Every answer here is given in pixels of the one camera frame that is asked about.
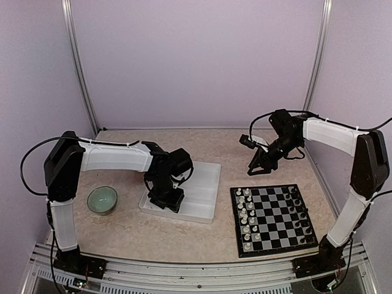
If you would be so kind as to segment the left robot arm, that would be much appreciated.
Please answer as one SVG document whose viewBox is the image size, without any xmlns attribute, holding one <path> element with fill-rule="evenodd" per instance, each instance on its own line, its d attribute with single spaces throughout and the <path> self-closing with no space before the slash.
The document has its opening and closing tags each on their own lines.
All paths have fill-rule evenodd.
<svg viewBox="0 0 392 294">
<path fill-rule="evenodd" d="M 44 162 L 48 212 L 53 238 L 61 261 L 72 272 L 86 266 L 79 254 L 74 221 L 74 201 L 83 180 L 94 172 L 132 172 L 143 176 L 149 201 L 174 213 L 184 198 L 181 185 L 194 172 L 190 154 L 183 148 L 168 152 L 153 141 L 96 141 L 67 131 L 54 139 L 55 146 Z"/>
</svg>

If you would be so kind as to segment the black white chess board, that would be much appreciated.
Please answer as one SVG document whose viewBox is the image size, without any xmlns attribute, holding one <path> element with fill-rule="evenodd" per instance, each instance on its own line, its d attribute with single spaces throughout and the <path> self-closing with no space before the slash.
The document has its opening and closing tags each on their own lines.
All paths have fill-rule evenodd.
<svg viewBox="0 0 392 294">
<path fill-rule="evenodd" d="M 230 189 L 239 258 L 283 254 L 286 252 L 315 248 L 319 245 L 319 242 L 315 247 L 310 244 L 298 245 L 294 230 L 286 230 L 290 223 L 284 223 L 284 221 L 289 220 L 289 216 L 282 188 L 294 185 L 298 186 L 297 184 L 286 184 L 277 186 L 232 187 Z M 252 209 L 248 208 L 248 202 L 246 201 L 248 196 L 244 195 L 244 190 L 247 188 L 249 189 L 248 196 L 252 196 L 251 202 L 254 204 Z M 240 196 L 236 196 L 237 190 L 241 191 Z M 244 197 L 243 208 L 246 208 L 248 215 L 246 225 L 249 225 L 249 232 L 247 233 L 251 235 L 249 241 L 243 239 L 244 235 L 247 233 L 243 231 L 243 228 L 246 225 L 241 223 L 242 217 L 239 216 L 239 212 L 242 210 L 238 208 L 240 197 Z M 249 213 L 252 210 L 255 211 L 255 216 L 253 216 L 255 222 L 250 224 L 249 219 L 252 216 L 250 216 Z M 258 230 L 253 232 L 252 227 L 255 225 L 258 226 Z M 257 233 L 260 234 L 259 240 L 254 239 L 254 236 Z M 246 243 L 251 244 L 249 250 L 245 250 L 244 248 Z"/>
</svg>

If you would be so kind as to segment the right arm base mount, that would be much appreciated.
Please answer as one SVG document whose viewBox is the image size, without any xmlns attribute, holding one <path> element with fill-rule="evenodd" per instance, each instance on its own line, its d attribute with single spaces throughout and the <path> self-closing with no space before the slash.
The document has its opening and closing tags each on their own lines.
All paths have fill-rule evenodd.
<svg viewBox="0 0 392 294">
<path fill-rule="evenodd" d="M 294 259 L 292 265 L 295 276 L 299 279 L 343 268 L 346 262 L 343 257 L 322 261 L 317 255 L 310 255 Z"/>
</svg>

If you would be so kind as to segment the white divided plastic tray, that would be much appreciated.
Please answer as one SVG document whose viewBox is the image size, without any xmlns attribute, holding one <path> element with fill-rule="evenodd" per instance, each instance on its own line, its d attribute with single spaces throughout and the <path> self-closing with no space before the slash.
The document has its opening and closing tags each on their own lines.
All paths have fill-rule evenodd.
<svg viewBox="0 0 392 294">
<path fill-rule="evenodd" d="M 221 165 L 194 162 L 194 172 L 190 180 L 181 185 L 184 198 L 179 212 L 152 204 L 145 190 L 139 202 L 139 209 L 145 214 L 177 219 L 181 221 L 212 224 L 217 202 L 217 192 L 221 175 Z"/>
</svg>

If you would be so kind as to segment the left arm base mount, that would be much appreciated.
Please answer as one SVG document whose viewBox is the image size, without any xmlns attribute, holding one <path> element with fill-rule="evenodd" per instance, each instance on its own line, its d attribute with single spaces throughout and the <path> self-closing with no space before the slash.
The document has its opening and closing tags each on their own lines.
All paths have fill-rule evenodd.
<svg viewBox="0 0 392 294">
<path fill-rule="evenodd" d="M 86 255 L 73 255 L 68 257 L 56 257 L 53 266 L 87 278 L 102 279 L 106 269 L 107 261 Z"/>
</svg>

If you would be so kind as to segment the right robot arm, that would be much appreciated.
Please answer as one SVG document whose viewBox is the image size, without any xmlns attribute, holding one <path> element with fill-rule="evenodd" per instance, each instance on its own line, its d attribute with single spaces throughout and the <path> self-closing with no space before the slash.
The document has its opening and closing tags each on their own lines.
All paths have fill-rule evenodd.
<svg viewBox="0 0 392 294">
<path fill-rule="evenodd" d="M 380 127 L 361 128 L 323 118 L 311 111 L 278 109 L 252 120 L 242 145 L 255 150 L 249 175 L 269 174 L 281 159 L 306 144 L 329 148 L 325 162 L 346 171 L 338 174 L 346 184 L 345 202 L 329 232 L 322 238 L 313 259 L 317 271 L 328 271 L 341 257 L 346 244 L 361 227 L 390 175 L 385 138 Z"/>
</svg>

